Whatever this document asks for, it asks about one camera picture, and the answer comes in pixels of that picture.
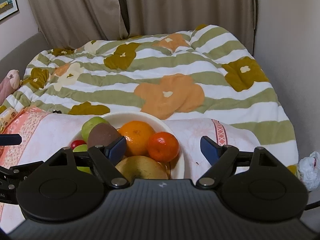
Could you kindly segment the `red cherry tomato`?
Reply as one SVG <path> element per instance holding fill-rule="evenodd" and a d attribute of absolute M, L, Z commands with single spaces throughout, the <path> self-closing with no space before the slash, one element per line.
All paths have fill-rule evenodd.
<path fill-rule="evenodd" d="M 70 147 L 71 147 L 71 149 L 75 149 L 76 147 L 81 146 L 81 145 L 85 145 L 85 144 L 86 144 L 86 142 L 84 140 L 78 139 L 78 140 L 72 141 Z"/>

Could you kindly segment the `beige curtain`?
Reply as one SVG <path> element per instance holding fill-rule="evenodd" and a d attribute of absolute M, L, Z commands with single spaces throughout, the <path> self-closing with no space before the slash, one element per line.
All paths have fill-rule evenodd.
<path fill-rule="evenodd" d="M 256 0 L 28 0 L 54 48 L 219 25 L 254 49 Z"/>

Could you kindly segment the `striped floral quilt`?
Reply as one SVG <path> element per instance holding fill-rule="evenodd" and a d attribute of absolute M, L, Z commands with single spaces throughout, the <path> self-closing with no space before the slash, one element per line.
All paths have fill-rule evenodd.
<path fill-rule="evenodd" d="M 3 108 L 48 114 L 144 112 L 165 120 L 210 118 L 252 132 L 279 161 L 297 168 L 293 126 L 257 61 L 229 31 L 191 31 L 40 52 Z"/>

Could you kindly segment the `white plastic bag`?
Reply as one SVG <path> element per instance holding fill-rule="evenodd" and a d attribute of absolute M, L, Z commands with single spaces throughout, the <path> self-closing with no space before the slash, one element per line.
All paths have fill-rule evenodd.
<path fill-rule="evenodd" d="M 319 186 L 319 158 L 319 152 L 313 151 L 298 163 L 300 181 L 308 191 L 313 191 Z"/>

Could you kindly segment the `pink floral cloth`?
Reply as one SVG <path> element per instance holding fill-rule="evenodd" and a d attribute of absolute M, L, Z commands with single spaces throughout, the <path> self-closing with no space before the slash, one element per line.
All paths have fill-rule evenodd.
<path fill-rule="evenodd" d="M 1 166 L 11 166 L 46 161 L 64 146 L 69 146 L 80 132 L 89 115 L 48 114 L 39 109 L 24 111 L 7 128 L 7 133 L 19 134 L 18 146 L 1 147 Z M 241 151 L 251 152 L 259 146 L 256 136 L 245 129 L 237 129 L 210 118 L 165 120 L 180 143 L 184 155 L 184 177 L 197 181 L 210 164 L 200 150 L 200 139 L 206 135 L 216 140 L 218 127 L 226 132 L 227 143 Z"/>

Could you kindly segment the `cream duck plate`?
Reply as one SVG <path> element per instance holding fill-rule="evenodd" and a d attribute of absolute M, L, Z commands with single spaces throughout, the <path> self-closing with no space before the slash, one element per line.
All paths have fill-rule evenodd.
<path fill-rule="evenodd" d="M 116 168 L 129 182 L 184 177 L 182 146 L 163 121 L 142 112 L 105 114 L 102 118 L 126 139 L 125 154 Z"/>

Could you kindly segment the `large orange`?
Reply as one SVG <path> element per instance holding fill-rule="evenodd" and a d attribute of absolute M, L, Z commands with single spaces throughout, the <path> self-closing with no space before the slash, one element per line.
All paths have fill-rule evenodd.
<path fill-rule="evenodd" d="M 147 156 L 148 139 L 156 133 L 148 123 L 143 121 L 127 122 L 118 129 L 118 132 L 126 139 L 126 157 Z"/>

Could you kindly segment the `grey bed headboard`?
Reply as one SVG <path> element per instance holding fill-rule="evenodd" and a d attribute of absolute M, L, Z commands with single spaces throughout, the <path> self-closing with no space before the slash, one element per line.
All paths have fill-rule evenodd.
<path fill-rule="evenodd" d="M 40 52 L 50 49 L 42 33 L 35 34 L 31 38 L 13 49 L 8 55 L 0 60 L 0 78 L 5 78 L 10 70 L 18 70 L 20 79 L 23 78 L 27 65 Z"/>

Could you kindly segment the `small tangerine front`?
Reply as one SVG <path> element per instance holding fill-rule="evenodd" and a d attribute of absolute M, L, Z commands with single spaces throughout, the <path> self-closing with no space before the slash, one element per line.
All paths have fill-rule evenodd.
<path fill-rule="evenodd" d="M 176 137 L 168 132 L 158 132 L 148 139 L 148 155 L 160 163 L 174 160 L 179 153 L 180 145 Z"/>

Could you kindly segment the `yellow apple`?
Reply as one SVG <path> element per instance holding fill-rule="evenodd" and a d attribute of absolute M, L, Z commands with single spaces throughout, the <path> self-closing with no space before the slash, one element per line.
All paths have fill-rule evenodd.
<path fill-rule="evenodd" d="M 130 182 L 135 179 L 167 180 L 166 169 L 157 161 L 142 155 L 123 159 L 116 169 Z"/>

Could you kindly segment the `snack packet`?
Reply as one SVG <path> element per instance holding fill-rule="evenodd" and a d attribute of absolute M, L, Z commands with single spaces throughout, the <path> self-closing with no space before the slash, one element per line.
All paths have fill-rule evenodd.
<path fill-rule="evenodd" d="M 1 107 L 1 133 L 7 128 L 7 126 L 14 120 L 17 115 L 17 111 L 13 108 Z"/>

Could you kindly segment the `pink plush toy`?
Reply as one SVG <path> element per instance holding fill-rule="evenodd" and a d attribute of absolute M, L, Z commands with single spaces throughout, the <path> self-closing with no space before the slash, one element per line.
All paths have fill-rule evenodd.
<path fill-rule="evenodd" d="M 15 92 L 20 86 L 20 74 L 18 70 L 10 70 L 0 85 L 0 104 L 2 105 L 5 99 Z"/>

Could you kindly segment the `brown kiwi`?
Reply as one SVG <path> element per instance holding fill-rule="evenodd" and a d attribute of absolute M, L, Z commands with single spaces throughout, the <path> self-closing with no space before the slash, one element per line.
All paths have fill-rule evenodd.
<path fill-rule="evenodd" d="M 91 148 L 95 145 L 108 146 L 117 138 L 120 133 L 109 123 L 99 123 L 92 128 L 87 139 L 87 147 Z"/>

